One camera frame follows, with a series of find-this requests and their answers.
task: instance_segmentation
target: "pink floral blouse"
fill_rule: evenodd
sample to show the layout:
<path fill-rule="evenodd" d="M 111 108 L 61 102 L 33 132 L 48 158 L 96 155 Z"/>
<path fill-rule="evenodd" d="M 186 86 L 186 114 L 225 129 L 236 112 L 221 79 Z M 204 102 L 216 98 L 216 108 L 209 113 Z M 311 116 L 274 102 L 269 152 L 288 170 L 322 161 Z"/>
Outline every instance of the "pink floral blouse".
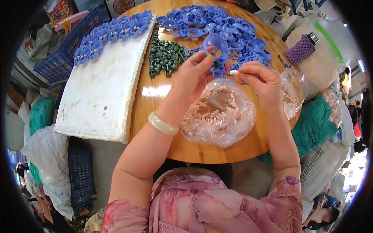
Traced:
<path fill-rule="evenodd" d="M 213 172 L 178 168 L 153 185 L 150 211 L 126 200 L 109 203 L 101 233 L 204 233 L 207 223 L 221 233 L 299 233 L 302 197 L 298 178 L 287 176 L 260 200 L 227 189 Z"/>

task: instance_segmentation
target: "concrete floor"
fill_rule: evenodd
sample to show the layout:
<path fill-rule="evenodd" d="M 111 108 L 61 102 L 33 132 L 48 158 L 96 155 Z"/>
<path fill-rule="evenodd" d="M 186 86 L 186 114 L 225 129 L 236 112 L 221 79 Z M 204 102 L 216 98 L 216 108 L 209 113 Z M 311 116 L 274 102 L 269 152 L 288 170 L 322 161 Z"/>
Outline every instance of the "concrete floor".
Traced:
<path fill-rule="evenodd" d="M 93 170 L 97 191 L 97 200 L 93 202 L 94 214 L 107 205 L 112 173 L 126 145 L 100 140 L 84 140 L 84 142 L 93 150 Z M 252 158 L 233 163 L 232 167 L 234 190 L 257 199 L 267 194 L 272 180 L 270 165 Z"/>

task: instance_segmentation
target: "beige plastic piece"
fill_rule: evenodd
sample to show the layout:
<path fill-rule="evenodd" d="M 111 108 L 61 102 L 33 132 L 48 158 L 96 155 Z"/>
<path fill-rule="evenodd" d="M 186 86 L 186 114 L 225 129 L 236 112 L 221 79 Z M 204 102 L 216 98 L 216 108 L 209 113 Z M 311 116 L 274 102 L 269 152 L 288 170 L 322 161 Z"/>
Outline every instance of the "beige plastic piece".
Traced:
<path fill-rule="evenodd" d="M 231 75 L 239 75 L 239 72 L 236 70 L 231 70 Z"/>

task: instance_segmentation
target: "hand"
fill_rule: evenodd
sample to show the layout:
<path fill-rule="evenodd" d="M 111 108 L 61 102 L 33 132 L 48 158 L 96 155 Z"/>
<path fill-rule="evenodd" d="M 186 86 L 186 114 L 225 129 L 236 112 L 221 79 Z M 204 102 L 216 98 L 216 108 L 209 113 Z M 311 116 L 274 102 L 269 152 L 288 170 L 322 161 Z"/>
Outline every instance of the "hand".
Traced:
<path fill-rule="evenodd" d="M 47 198 L 46 198 L 46 194 L 44 193 L 44 189 L 43 189 L 43 187 L 40 187 L 39 192 L 40 192 L 41 197 L 42 197 L 44 200 L 46 200 Z"/>
<path fill-rule="evenodd" d="M 280 75 L 268 69 L 259 61 L 247 62 L 235 75 L 238 82 L 247 82 L 258 92 L 259 102 L 270 116 L 284 113 Z"/>
<path fill-rule="evenodd" d="M 207 47 L 207 51 L 212 53 L 214 46 Z M 200 50 L 188 58 L 177 73 L 174 74 L 175 80 L 170 93 L 186 100 L 188 107 L 194 103 L 205 90 L 206 85 L 213 80 L 212 73 L 209 72 L 214 62 L 212 55 L 206 55 Z M 230 63 L 225 63 L 225 73 L 232 67 Z"/>
<path fill-rule="evenodd" d="M 208 52 L 211 53 L 213 50 L 213 46 L 207 47 Z M 188 58 L 173 75 L 174 81 L 170 92 L 155 114 L 169 125 L 178 127 L 189 106 L 201 96 L 206 85 L 213 80 L 212 73 L 209 72 L 213 62 L 213 56 L 207 56 L 203 50 Z M 231 67 L 231 64 L 225 63 L 224 75 Z"/>
<path fill-rule="evenodd" d="M 36 198 L 38 197 L 38 195 L 36 194 L 35 190 L 33 188 L 31 188 L 31 194 Z"/>

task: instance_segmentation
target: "woman's left hand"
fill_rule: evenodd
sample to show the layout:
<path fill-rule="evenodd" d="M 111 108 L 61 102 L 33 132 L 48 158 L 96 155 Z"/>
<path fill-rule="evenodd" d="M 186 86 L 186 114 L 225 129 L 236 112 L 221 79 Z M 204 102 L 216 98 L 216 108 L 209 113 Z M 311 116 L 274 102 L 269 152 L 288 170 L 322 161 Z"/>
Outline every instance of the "woman's left hand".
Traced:
<path fill-rule="evenodd" d="M 207 51 L 212 53 L 214 46 L 207 47 Z M 188 58 L 174 74 L 175 79 L 170 94 L 184 99 L 189 107 L 201 96 L 206 85 L 213 80 L 212 73 L 209 71 L 213 62 L 214 57 L 207 56 L 203 50 Z M 230 63 L 225 63 L 224 75 L 231 67 Z"/>
<path fill-rule="evenodd" d="M 212 53 L 213 50 L 213 46 L 207 47 L 208 52 Z M 156 115 L 166 123 L 178 127 L 189 106 L 213 80 L 212 73 L 209 72 L 213 62 L 213 56 L 207 56 L 203 50 L 188 58 L 173 75 L 173 85 L 162 105 L 157 108 Z M 231 67 L 230 63 L 225 63 L 223 75 L 226 75 Z"/>

